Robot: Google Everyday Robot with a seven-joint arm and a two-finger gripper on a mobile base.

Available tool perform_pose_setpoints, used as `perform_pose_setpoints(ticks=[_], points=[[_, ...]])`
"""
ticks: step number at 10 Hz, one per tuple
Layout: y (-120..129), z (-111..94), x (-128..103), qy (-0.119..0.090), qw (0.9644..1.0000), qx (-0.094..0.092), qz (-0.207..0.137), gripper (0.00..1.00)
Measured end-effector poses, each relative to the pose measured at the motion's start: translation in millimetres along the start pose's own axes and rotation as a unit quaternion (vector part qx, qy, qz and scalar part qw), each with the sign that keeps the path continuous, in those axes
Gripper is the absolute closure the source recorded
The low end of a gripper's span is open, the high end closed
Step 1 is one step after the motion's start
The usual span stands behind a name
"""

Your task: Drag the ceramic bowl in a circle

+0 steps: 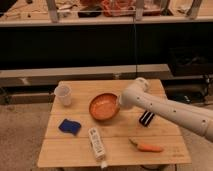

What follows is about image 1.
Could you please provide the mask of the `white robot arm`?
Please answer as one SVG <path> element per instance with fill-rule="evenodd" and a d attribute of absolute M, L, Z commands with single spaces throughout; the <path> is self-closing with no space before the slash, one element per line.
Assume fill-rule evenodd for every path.
<path fill-rule="evenodd" d="M 138 77 L 120 94 L 119 106 L 145 109 L 213 142 L 213 110 L 151 95 L 149 87 L 146 79 Z"/>

